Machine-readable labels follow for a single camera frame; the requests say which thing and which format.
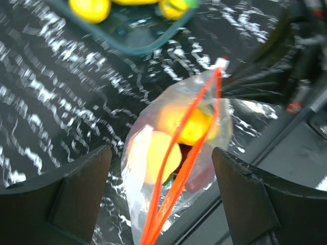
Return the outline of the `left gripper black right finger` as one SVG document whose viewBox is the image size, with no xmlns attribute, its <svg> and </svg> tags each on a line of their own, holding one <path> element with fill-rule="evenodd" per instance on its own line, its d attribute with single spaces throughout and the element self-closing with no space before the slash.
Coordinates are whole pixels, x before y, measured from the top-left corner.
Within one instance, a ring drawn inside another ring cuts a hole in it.
<svg viewBox="0 0 327 245">
<path fill-rule="evenodd" d="M 326 192 L 296 184 L 214 148 L 233 244 L 326 244 Z"/>
</svg>

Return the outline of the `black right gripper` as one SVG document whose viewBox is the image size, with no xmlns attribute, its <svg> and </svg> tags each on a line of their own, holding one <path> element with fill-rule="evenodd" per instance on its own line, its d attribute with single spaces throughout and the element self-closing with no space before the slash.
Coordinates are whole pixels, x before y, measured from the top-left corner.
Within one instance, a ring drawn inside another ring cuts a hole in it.
<svg viewBox="0 0 327 245">
<path fill-rule="evenodd" d="M 323 86 L 325 48 L 320 18 L 283 15 L 266 43 L 224 79 L 222 97 L 297 110 Z"/>
</svg>

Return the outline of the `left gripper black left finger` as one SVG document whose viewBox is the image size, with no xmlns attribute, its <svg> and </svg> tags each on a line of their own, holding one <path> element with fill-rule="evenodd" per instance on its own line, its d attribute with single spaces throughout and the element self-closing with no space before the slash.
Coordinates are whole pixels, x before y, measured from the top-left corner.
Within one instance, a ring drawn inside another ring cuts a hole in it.
<svg viewBox="0 0 327 245">
<path fill-rule="evenodd" d="M 90 244 L 111 157 L 110 147 L 103 145 L 1 188 L 1 244 Z"/>
</svg>

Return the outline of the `clear zip top bag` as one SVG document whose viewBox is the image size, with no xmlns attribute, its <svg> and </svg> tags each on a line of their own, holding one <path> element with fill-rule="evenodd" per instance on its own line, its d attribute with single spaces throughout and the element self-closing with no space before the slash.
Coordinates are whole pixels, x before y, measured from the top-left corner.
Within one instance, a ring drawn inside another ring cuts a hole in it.
<svg viewBox="0 0 327 245">
<path fill-rule="evenodd" d="M 135 244 L 154 244 L 215 180 L 212 151 L 227 149 L 233 131 L 221 98 L 228 64 L 218 58 L 214 69 L 169 86 L 128 133 L 121 166 Z"/>
</svg>

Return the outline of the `large yellow orange mango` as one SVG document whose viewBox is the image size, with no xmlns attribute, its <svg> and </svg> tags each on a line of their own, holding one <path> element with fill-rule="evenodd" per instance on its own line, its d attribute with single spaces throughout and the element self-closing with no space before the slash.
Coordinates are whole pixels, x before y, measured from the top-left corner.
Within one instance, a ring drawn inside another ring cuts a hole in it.
<svg viewBox="0 0 327 245">
<path fill-rule="evenodd" d="M 159 118 L 156 123 L 157 129 L 173 136 L 187 110 L 188 106 L 172 104 L 164 106 L 159 113 Z M 200 109 L 195 109 L 179 135 L 177 142 L 186 145 L 194 145 L 196 141 L 203 136 L 211 124 L 212 119 L 212 113 L 204 113 Z"/>
</svg>

